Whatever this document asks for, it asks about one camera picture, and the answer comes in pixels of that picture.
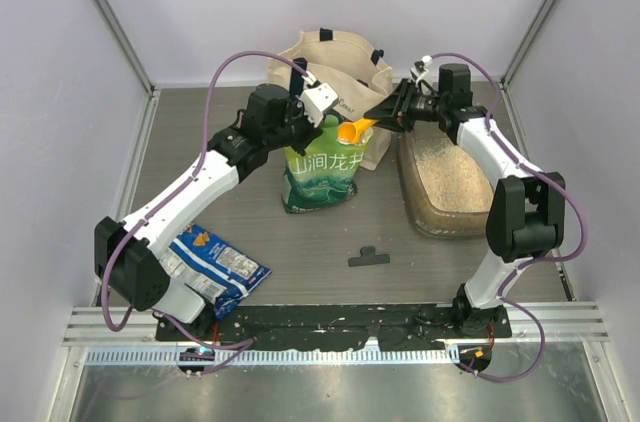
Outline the yellow plastic scoop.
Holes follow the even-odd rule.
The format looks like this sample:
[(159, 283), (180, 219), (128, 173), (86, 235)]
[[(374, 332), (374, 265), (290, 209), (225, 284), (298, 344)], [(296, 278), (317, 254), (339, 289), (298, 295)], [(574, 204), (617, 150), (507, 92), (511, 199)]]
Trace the yellow plastic scoop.
[(338, 127), (337, 140), (346, 145), (361, 145), (376, 123), (376, 120), (367, 118), (343, 122)]

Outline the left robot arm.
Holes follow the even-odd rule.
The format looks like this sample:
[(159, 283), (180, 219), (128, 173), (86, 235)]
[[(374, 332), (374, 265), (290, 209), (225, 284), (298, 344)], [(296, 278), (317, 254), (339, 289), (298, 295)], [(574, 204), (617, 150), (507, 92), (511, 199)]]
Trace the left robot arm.
[(206, 301), (167, 273), (160, 259), (174, 238), (206, 207), (263, 166), (271, 152), (298, 153), (322, 133), (336, 92), (315, 83), (298, 96), (273, 84), (259, 85), (235, 122), (205, 141), (205, 151), (151, 202), (122, 221), (105, 217), (94, 229), (94, 271), (101, 301), (111, 291), (137, 311), (153, 310), (178, 321), (190, 340), (205, 339), (213, 327)]

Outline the green cat litter bag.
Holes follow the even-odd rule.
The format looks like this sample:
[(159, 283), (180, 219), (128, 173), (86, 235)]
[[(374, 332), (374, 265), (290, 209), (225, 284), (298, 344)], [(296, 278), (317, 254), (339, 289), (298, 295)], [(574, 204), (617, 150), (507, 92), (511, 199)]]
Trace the green cat litter bag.
[(286, 213), (317, 211), (357, 195), (355, 176), (364, 161), (373, 128), (363, 133), (358, 145), (343, 144), (338, 137), (341, 124), (339, 116), (329, 115), (321, 135), (306, 147), (304, 156), (292, 148), (285, 149), (281, 201)]

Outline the black bag clip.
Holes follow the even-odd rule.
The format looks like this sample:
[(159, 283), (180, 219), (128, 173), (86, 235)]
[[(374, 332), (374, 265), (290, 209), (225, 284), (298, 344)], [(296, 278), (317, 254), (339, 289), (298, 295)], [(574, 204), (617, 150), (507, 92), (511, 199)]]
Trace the black bag clip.
[(378, 253), (374, 246), (364, 246), (360, 248), (359, 256), (348, 259), (348, 266), (351, 268), (367, 267), (388, 264), (389, 262), (390, 256), (388, 254)]

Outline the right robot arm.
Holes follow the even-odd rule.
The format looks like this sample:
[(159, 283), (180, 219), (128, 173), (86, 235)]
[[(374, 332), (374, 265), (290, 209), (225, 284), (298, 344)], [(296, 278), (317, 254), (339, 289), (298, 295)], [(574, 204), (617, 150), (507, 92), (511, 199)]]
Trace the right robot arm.
[(479, 166), (493, 190), (485, 225), (488, 252), (453, 299), (448, 326), (477, 335), (500, 319), (505, 296), (534, 260), (564, 239), (565, 180), (557, 172), (531, 167), (503, 136), (490, 112), (473, 102), (471, 71), (476, 63), (451, 54), (438, 69), (437, 85), (425, 77), (432, 59), (416, 62), (382, 102), (364, 116), (392, 132), (410, 132), (432, 122)]

